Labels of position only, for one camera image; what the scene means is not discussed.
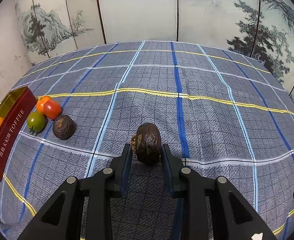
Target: wall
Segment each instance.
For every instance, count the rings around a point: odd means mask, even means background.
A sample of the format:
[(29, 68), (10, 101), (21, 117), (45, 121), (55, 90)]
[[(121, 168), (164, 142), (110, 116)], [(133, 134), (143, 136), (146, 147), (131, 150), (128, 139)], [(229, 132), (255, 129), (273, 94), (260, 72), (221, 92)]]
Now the wall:
[(259, 59), (288, 92), (294, 86), (294, 5), (290, 0), (15, 3), (21, 35), (32, 62), (103, 43), (183, 41)]
[(31, 68), (15, 15), (14, 0), (0, 4), (0, 102)]

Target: pine tree painting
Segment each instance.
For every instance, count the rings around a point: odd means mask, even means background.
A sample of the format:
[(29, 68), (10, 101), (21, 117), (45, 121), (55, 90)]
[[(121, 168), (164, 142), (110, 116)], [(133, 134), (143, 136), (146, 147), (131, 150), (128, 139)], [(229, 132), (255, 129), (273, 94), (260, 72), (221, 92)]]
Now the pine tree painting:
[(42, 41), (44, 37), (43, 28), (46, 27), (45, 24), (41, 24), (40, 21), (37, 23), (37, 19), (33, 13), (31, 13), (31, 19), (29, 21), (29, 31), (31, 36), (29, 36), (28, 44), (38, 44), (38, 54), (45, 55), (47, 53), (44, 43)]
[[(229, 50), (250, 56), (258, 24), (258, 11), (241, 0), (234, 3), (234, 6), (245, 13), (245, 22), (239, 21), (236, 25), (240, 27), (240, 33), (246, 35), (243, 39), (234, 37), (232, 41), (227, 40), (227, 43), (232, 46)], [(260, 60), (275, 78), (283, 83), (282, 77), (290, 71), (290, 68), (285, 66), (285, 62), (294, 63), (294, 57), (289, 50), (286, 38), (288, 33), (284, 30), (279, 31), (274, 25), (272, 29), (269, 29), (262, 24), (263, 19), (264, 16), (260, 13), (259, 27), (251, 57)]]

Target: white wall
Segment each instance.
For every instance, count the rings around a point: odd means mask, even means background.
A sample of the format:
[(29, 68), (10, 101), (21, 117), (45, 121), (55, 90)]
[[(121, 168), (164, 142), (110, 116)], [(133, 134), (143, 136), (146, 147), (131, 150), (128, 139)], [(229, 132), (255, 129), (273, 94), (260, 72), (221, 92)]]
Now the white wall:
[(0, 4), (0, 102), (32, 66), (20, 36), (14, 5), (14, 0), (3, 0)]

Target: green tomato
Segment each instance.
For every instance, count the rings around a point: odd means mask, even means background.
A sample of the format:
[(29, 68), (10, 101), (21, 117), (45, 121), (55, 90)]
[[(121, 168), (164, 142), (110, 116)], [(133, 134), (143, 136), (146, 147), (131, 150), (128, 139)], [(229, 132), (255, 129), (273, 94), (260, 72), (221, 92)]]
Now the green tomato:
[(27, 117), (27, 126), (30, 129), (30, 132), (34, 133), (38, 133), (41, 130), (43, 130), (45, 125), (45, 118), (44, 116), (35, 111), (35, 112), (31, 112), (29, 114), (29, 116)]

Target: yellow stripe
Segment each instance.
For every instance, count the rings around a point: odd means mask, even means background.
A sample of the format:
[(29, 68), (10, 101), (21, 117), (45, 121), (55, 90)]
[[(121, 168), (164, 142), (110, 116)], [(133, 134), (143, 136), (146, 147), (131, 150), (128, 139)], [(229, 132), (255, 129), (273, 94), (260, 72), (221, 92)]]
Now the yellow stripe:
[[(120, 50), (120, 51), (100, 52), (100, 53), (96, 53), (96, 54), (90, 54), (90, 55), (87, 55), (87, 56), (84, 56), (84, 57), (92, 57), (92, 56), (97, 56), (97, 55), (101, 55), (101, 54), (110, 54), (110, 53), (119, 53), (119, 52), (134, 52), (134, 51), (137, 51), (137, 50)], [(202, 53), (195, 53), (195, 52), (189, 52), (189, 51), (179, 51), (179, 50), (141, 49), (140, 51), (180, 52), (180, 53), (188, 53), (188, 54), (194, 54), (194, 55), (205, 56), (205, 55), (202, 54)], [(44, 68), (41, 68), (41, 69), (35, 70), (35, 71), (33, 71), (33, 72), (31, 72), (31, 73), (25, 75), (25, 76), (22, 76), (22, 78), (27, 77), (27, 76), (29, 76), (29, 75), (32, 74), (32, 73), (36, 73), (36, 72), (38, 72), (38, 71), (41, 71), (41, 70), (47, 69), (47, 68), (49, 68), (49, 67), (56, 66), (56, 65), (61, 64), (61, 63), (69, 62), (69, 61), (76, 60), (76, 59), (81, 59), (82, 57), (76, 57), (76, 58), (71, 58), (71, 59), (68, 59), (68, 60), (65, 60), (65, 61), (60, 61), (60, 62), (55, 63), (55, 64), (53, 64), (53, 65), (50, 65), (50, 66), (48, 66), (48, 67), (44, 67)], [(208, 57), (214, 57), (214, 58), (219, 58), (219, 59), (223, 59), (223, 60), (231, 61), (231, 62), (238, 63), (238, 64), (241, 64), (241, 65), (244, 65), (244, 66), (248, 66), (248, 67), (254, 68), (254, 69), (256, 69), (256, 70), (259, 70), (259, 71), (262, 71), (262, 72), (265, 72), (265, 73), (270, 74), (270, 72), (265, 71), (265, 70), (263, 70), (263, 69), (256, 68), (256, 67), (254, 67), (254, 66), (247, 65), (247, 64), (245, 64), (245, 63), (238, 62), (238, 61), (234, 61), (234, 60), (227, 59), (227, 58), (224, 58), (224, 57), (217, 57), (217, 56), (212, 56), (212, 55), (208, 55)]]
[(8, 180), (8, 178), (5, 176), (5, 174), (3, 174), (3, 177), (7, 183), (7, 185), (9, 186), (9, 188), (12, 190), (12, 192), (14, 193), (14, 195), (18, 198), (19, 201), (25, 203), (26, 207), (28, 208), (28, 210), (31, 212), (32, 216), (35, 216), (37, 211), (35, 210), (35, 208), (26, 200), (24, 199), (18, 192), (17, 190), (13, 187), (13, 185), (11, 184), (11, 182)]
[[(178, 93), (175, 92), (164, 92), (164, 91), (155, 91), (155, 90), (148, 90), (148, 89), (142, 89), (142, 88), (121, 88), (118, 89), (117, 92), (139, 92), (139, 93), (146, 93), (150, 95), (155, 95), (155, 96), (163, 96), (163, 97), (172, 97), (172, 98), (177, 98)], [(63, 93), (63, 94), (55, 94), (55, 95), (49, 95), (52, 98), (57, 98), (57, 97), (97, 97), (97, 96), (107, 96), (107, 95), (112, 95), (115, 93), (115, 90), (109, 90), (109, 91), (103, 91), (103, 92), (88, 92), (88, 93)], [(212, 97), (206, 97), (206, 96), (191, 96), (188, 94), (179, 94), (180, 97), (186, 98), (189, 100), (197, 100), (197, 99), (204, 99), (204, 100), (211, 100), (215, 101), (218, 103), (223, 103), (226, 105), (233, 105), (234, 103), (232, 101), (228, 100), (223, 100), (223, 99), (218, 99), (218, 98), (212, 98)], [(294, 115), (293, 112), (288, 111), (288, 110), (281, 110), (281, 109), (274, 109), (274, 108), (269, 108), (269, 107), (264, 107), (264, 106), (258, 106), (255, 104), (247, 104), (247, 103), (241, 103), (241, 102), (236, 102), (235, 103), (237, 106), (242, 106), (242, 107), (251, 107), (251, 108), (256, 108), (264, 111), (271, 111), (271, 112), (276, 112), (276, 113), (288, 113)]]
[[(294, 209), (291, 210), (291, 211), (288, 213), (287, 218), (288, 218), (288, 217), (291, 217), (293, 214), (294, 214)], [(281, 232), (281, 230), (284, 228), (284, 226), (285, 226), (285, 223), (284, 223), (282, 226), (280, 226), (279, 228), (277, 228), (276, 230), (274, 230), (274, 231), (273, 231), (273, 234), (274, 234), (274, 235), (279, 234), (279, 233)]]

